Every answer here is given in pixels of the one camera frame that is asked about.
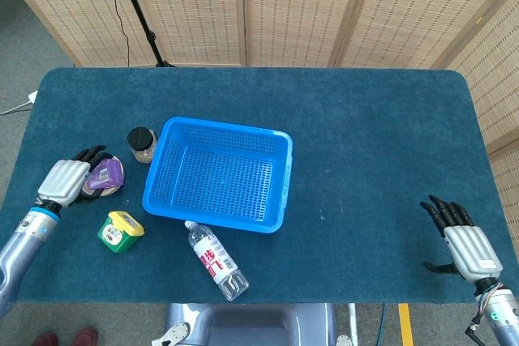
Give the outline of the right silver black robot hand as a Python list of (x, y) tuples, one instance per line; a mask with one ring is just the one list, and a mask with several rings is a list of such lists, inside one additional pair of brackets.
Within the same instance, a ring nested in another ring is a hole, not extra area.
[(420, 206), (431, 217), (444, 239), (451, 255), (451, 263), (423, 266), (436, 274), (458, 274), (462, 279), (477, 284), (483, 279), (499, 278), (503, 265), (483, 230), (472, 221), (460, 204), (446, 202), (434, 195)]

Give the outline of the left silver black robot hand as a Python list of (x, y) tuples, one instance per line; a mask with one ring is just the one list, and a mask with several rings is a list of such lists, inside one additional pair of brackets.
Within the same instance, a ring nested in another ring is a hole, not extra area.
[(88, 175), (103, 161), (113, 158), (105, 145), (84, 149), (68, 160), (58, 160), (37, 190), (36, 203), (56, 203), (69, 207), (73, 203), (90, 203), (101, 197), (103, 190), (83, 191)]

